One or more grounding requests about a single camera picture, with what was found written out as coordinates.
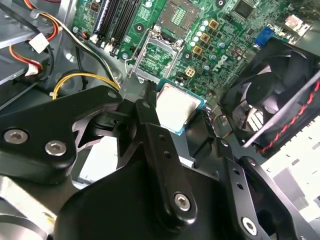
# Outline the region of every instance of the cpu socket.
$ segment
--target cpu socket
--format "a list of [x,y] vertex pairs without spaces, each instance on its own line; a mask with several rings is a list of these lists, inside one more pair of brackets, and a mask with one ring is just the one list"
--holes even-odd
[[183,38],[198,13],[198,7],[188,0],[169,0],[162,11],[158,24]]

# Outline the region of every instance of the screw hole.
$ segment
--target screw hole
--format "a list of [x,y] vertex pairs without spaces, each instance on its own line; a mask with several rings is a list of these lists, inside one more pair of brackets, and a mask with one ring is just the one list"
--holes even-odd
[[164,152],[164,155],[165,155],[165,157],[168,158],[168,159],[171,159],[171,158],[172,158],[170,152],[168,152],[168,151],[165,151],[165,152]]
[[237,169],[233,169],[234,173],[240,175],[240,172]]
[[241,190],[243,190],[244,189],[244,186],[242,186],[240,183],[236,183],[236,185],[238,186],[238,188],[240,188]]
[[160,138],[162,141],[165,141],[165,140],[166,140],[166,137],[163,136],[163,135],[159,135],[159,138]]

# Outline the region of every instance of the chipset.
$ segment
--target chipset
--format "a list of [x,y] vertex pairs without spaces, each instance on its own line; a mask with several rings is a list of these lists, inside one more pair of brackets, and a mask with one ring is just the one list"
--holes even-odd
[[212,19],[209,23],[209,27],[213,30],[217,30],[217,28],[219,27],[219,23],[216,20]]
[[182,38],[187,34],[198,13],[197,5],[189,0],[168,0],[158,24]]
[[202,36],[200,37],[200,40],[207,44],[210,41],[210,36],[205,34],[205,33],[203,33]]
[[195,47],[193,48],[193,50],[192,50],[192,52],[193,52],[194,54],[197,54],[197,55],[200,55],[200,54],[202,53],[202,51],[203,51],[203,49],[202,49],[201,47],[199,47],[199,46],[195,46]]
[[239,0],[233,9],[233,11],[244,20],[250,16],[253,10],[254,7],[244,0]]

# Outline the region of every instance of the yellow wire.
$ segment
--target yellow wire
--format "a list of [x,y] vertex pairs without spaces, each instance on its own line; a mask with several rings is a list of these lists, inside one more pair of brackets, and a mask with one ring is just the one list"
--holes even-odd
[[72,73],[69,75],[64,76],[63,78],[61,78],[61,80],[56,84],[54,90],[53,90],[53,95],[52,95],[52,99],[55,100],[57,99],[58,96],[58,92],[59,89],[61,88],[61,86],[68,81],[69,79],[73,78],[73,77],[77,77],[77,76],[86,76],[86,77],[91,77],[91,78],[96,78],[96,79],[100,79],[102,81],[104,81],[105,83],[109,84],[110,86],[114,87],[115,89],[117,89],[118,91],[120,90],[118,85],[115,84],[113,81],[111,81],[110,79],[103,77],[103,76],[99,76],[96,74],[92,74],[92,73]]

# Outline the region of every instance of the red wire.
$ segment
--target red wire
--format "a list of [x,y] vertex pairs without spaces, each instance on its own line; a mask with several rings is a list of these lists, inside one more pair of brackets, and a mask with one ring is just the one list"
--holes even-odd
[[320,78],[317,80],[317,82],[315,83],[315,88],[313,90],[313,92],[310,93],[309,99],[306,102],[306,104],[302,105],[301,110],[299,111],[299,113],[297,115],[295,115],[292,120],[290,121],[289,124],[286,124],[282,130],[280,132],[278,132],[275,136],[275,138],[270,142],[270,144],[266,147],[264,147],[261,150],[258,150],[258,153],[265,153],[266,150],[272,148],[272,146],[276,143],[276,141],[278,141],[279,137],[284,134],[286,132],[286,130],[292,126],[293,124],[295,124],[295,122],[297,121],[297,119],[299,118],[299,116],[301,116],[302,114],[304,114],[305,110],[307,109],[308,105],[310,105],[314,99],[315,93],[319,90],[320,88]]

